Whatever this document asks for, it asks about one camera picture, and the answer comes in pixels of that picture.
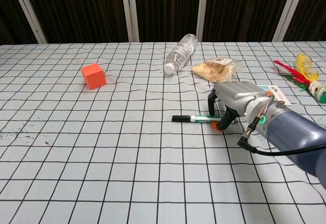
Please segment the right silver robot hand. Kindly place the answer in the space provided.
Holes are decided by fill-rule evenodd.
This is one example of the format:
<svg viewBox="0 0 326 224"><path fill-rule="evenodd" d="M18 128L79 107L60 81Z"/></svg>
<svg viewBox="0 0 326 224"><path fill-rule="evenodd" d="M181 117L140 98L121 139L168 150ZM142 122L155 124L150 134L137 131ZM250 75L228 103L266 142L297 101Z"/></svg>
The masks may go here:
<svg viewBox="0 0 326 224"><path fill-rule="evenodd" d="M208 109L211 116L215 115L214 103L219 99L226 107L219 121L211 122L214 129L223 131L238 117L249 117L258 106L259 117L264 114L266 103L269 101L267 92L248 81L226 81L215 83L208 95Z"/></svg>

